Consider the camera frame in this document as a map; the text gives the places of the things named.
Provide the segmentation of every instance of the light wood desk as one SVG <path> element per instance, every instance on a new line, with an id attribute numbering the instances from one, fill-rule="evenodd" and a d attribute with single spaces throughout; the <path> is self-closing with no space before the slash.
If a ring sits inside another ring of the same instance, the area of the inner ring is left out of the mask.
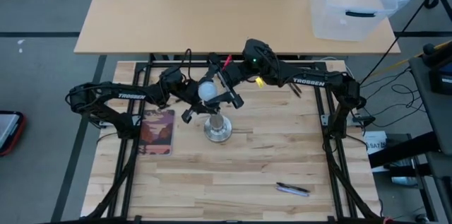
<path id="1" fill-rule="evenodd" d="M 114 81 L 131 84 L 135 64 L 119 62 Z M 343 61 L 327 61 L 327 65 L 330 71 L 345 70 Z M 163 70 L 151 69 L 151 83 L 156 82 Z M 205 72 L 206 68 L 191 69 L 195 80 Z M 194 115 L 191 123 L 185 124 L 180 116 L 187 104 L 172 105 L 170 109 L 176 112 L 173 152 L 170 156 L 138 155 L 129 217 L 284 221 L 326 220 L 326 216 L 334 216 L 314 88 L 300 88 L 301 99 L 288 86 L 259 89 L 255 83 L 243 83 L 234 88 L 242 96 L 244 106 L 236 110 L 231 105 L 222 105 L 222 113 L 230 118 L 233 128 L 231 138 L 222 144 L 211 143 L 204 136 L 207 115 Z M 174 101 L 175 98 L 170 99 L 169 104 Z M 125 112 L 127 104 L 124 100 L 109 102 L 119 112 Z M 155 107 L 147 105 L 146 109 Z M 103 129 L 101 136 L 114 131 Z M 348 128 L 347 133 L 362 138 L 356 128 Z M 365 146 L 349 138 L 343 143 L 353 186 L 379 213 L 379 198 Z M 99 142 L 82 216 L 89 214 L 111 187 L 119 144 L 116 136 Z M 276 182 L 298 184 L 311 190 L 311 196 L 277 191 Z M 340 192 L 347 215 L 342 187 Z"/>
<path id="2" fill-rule="evenodd" d="M 369 55 L 394 34 L 386 19 L 362 42 L 317 39 L 309 0 L 93 0 L 75 52 L 239 54 L 247 38 L 278 54 Z"/>

